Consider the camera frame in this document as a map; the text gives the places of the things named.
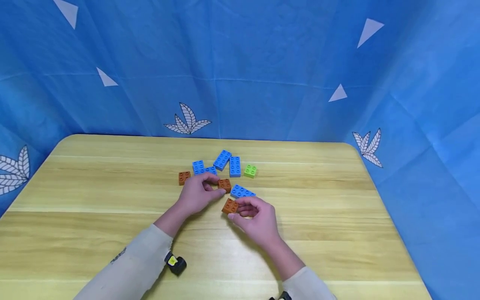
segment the person's left hand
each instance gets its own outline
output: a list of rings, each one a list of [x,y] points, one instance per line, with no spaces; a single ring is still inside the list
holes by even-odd
[[[214,190],[209,184],[217,184],[219,180],[219,176],[209,172],[188,178],[174,205],[186,216],[201,212],[210,202],[225,194],[224,189]]]

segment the white leaf print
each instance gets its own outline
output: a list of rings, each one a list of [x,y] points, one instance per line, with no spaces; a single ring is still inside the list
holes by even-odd
[[[175,131],[175,132],[178,132],[178,133],[184,133],[184,134],[188,134],[188,132],[184,132],[182,129],[178,128],[176,125],[171,125],[171,124],[164,124],[165,127],[167,127],[168,129],[172,130],[172,131]]]
[[[200,128],[210,124],[211,122],[209,120],[200,120],[196,122],[192,128],[191,133],[194,133],[195,131],[199,130]]]
[[[383,167],[382,167],[382,164],[380,163],[380,160],[378,160],[378,158],[375,156],[375,154],[373,154],[373,153],[365,153],[365,154],[363,154],[362,156],[363,156],[365,159],[371,161],[374,165],[383,168]]]
[[[21,184],[14,185],[14,186],[0,186],[0,195],[6,194],[6,193],[11,192],[11,191],[14,191],[14,190],[18,189],[20,186],[21,186]]]
[[[358,132],[352,132],[353,137],[355,138],[355,141],[357,142],[357,145],[361,151],[360,144],[361,144],[361,136],[358,134]]]
[[[182,130],[183,132],[187,132],[187,133],[190,133],[190,129],[188,128],[188,126],[183,123],[182,120],[180,120],[180,117],[177,116],[175,114],[175,123],[177,124],[177,128],[180,128],[180,130]]]
[[[362,154],[365,153],[365,150],[367,150],[367,146],[368,146],[368,140],[370,139],[370,132],[368,132],[361,140],[361,143],[360,143],[360,152]]]
[[[18,169],[18,163],[6,156],[0,155],[0,170],[7,171],[16,175],[23,175],[22,172]]]
[[[377,133],[373,137],[372,141],[370,142],[370,145],[368,145],[368,148],[365,150],[365,153],[371,153],[373,154],[377,148],[378,144],[380,143],[380,137],[382,134],[380,133],[380,128],[377,130]]]
[[[187,122],[187,126],[189,130],[192,130],[193,126],[196,123],[195,115],[193,111],[188,107],[186,104],[180,102],[181,111],[183,112],[183,116],[185,121]]]
[[[18,169],[22,172],[25,178],[30,176],[30,162],[28,161],[28,150],[25,145],[18,155]]]
[[[16,186],[23,184],[27,178],[12,174],[0,174],[0,186]]]
[[[175,125],[164,124],[165,127],[167,127],[168,129],[178,133],[192,134],[200,128],[211,123],[211,121],[209,120],[196,121],[193,111],[186,104],[180,102],[180,107],[183,112],[183,116],[185,117],[186,123],[183,122],[179,116],[175,115]]]

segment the hand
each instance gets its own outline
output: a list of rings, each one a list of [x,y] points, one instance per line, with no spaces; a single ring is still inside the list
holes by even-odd
[[[237,199],[239,207],[236,214],[228,218],[240,227],[255,243],[264,248],[281,241],[276,224],[275,208],[258,197]]]
[[[217,184],[219,180],[219,176],[209,172],[187,179],[174,206],[186,216],[201,212],[210,202],[225,194],[224,189],[214,190],[209,184]]]

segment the brown lego brick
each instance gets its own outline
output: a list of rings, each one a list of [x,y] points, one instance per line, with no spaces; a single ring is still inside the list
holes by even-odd
[[[218,181],[218,188],[224,189],[227,193],[232,191],[232,185],[230,184],[230,179],[220,179]]]
[[[190,178],[190,171],[179,173],[179,185],[184,185],[185,181]]]
[[[237,212],[237,208],[239,207],[238,202],[233,201],[232,199],[228,198],[227,202],[223,206],[222,213],[226,214],[234,214]]]

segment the sleeve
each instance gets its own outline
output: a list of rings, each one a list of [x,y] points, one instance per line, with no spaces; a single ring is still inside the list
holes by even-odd
[[[100,271],[74,300],[140,300],[155,281],[173,238],[150,225]]]
[[[327,285],[309,268],[303,267],[283,282],[292,300],[336,300]]]

